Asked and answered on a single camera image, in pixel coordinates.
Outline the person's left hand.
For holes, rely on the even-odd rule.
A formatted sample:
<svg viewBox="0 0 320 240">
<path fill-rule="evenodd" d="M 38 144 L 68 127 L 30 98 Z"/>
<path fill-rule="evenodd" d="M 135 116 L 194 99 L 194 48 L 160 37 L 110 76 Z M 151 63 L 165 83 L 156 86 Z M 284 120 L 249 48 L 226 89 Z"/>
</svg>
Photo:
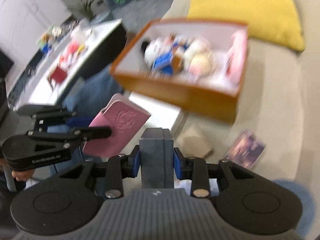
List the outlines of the person's left hand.
<svg viewBox="0 0 320 240">
<path fill-rule="evenodd" d="M 35 173 L 35 170 L 27 170 L 22 172 L 12 170 L 11 175 L 17 181 L 27 181 L 32 178 L 34 173 Z"/>
</svg>

